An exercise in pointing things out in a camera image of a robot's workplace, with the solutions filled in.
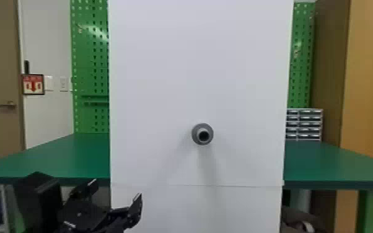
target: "white box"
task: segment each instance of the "white box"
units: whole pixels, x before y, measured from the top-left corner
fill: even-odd
[[[109,1],[112,206],[127,204],[125,187],[144,192],[133,232],[278,231],[292,10]],[[191,138],[198,123],[214,129],[206,146]],[[210,196],[220,202],[203,209]]]

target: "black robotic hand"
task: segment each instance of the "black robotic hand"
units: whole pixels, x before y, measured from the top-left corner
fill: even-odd
[[[131,206],[106,211],[90,201],[98,187],[93,180],[73,189],[58,213],[61,225],[55,233],[123,233],[140,221],[142,194],[133,198]]]

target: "green pegboard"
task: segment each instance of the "green pegboard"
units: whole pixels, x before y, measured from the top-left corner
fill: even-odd
[[[106,0],[71,0],[74,130],[109,132]]]
[[[314,2],[296,2],[292,25],[289,108],[308,108],[314,48]]]

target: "door handle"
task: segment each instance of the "door handle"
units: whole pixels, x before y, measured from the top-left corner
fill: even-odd
[[[13,101],[7,101],[5,104],[0,104],[0,108],[16,108],[16,104]]]

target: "round hole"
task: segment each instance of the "round hole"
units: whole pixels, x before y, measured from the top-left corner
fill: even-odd
[[[202,131],[198,134],[198,139],[202,142],[209,140],[209,133],[207,131]]]

